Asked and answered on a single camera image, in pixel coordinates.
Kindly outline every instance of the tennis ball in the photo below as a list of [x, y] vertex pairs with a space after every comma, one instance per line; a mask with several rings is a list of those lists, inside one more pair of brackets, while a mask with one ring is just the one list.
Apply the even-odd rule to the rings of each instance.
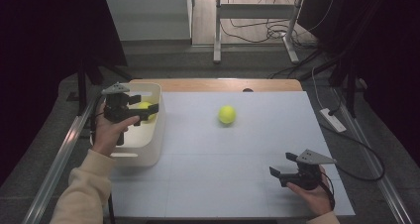
[[[148, 109], [149, 106], [151, 106], [151, 105], [152, 105], [152, 103], [150, 103], [150, 102], [141, 102], [141, 103], [139, 103], [139, 108], [140, 109]], [[157, 115], [156, 113], [150, 115], [149, 116], [149, 121], [151, 121], [152, 119], [154, 119], [156, 115]]]
[[219, 120], [224, 124], [230, 124], [235, 121], [236, 112], [235, 108], [230, 105], [226, 105], [219, 110]]

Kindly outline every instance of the person's hand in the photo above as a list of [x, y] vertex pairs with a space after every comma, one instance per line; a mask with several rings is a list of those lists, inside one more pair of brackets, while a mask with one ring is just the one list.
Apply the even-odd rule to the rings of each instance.
[[108, 121], [103, 115], [105, 104], [102, 104], [98, 116], [96, 116], [96, 135], [95, 143], [92, 151], [102, 154], [104, 156], [111, 156], [115, 146], [117, 146], [120, 134], [128, 131], [128, 126], [131, 126], [140, 120], [139, 116], [128, 118], [120, 123], [112, 123]]
[[[319, 168], [322, 173], [325, 173], [323, 167], [319, 166]], [[329, 187], [327, 177], [324, 174], [322, 174], [322, 181], [327, 187]], [[287, 187], [297, 195], [301, 196], [306, 201], [312, 212], [316, 215], [321, 216], [332, 211], [330, 199], [321, 186], [318, 185], [313, 190], [305, 190], [294, 183], [288, 182]]]

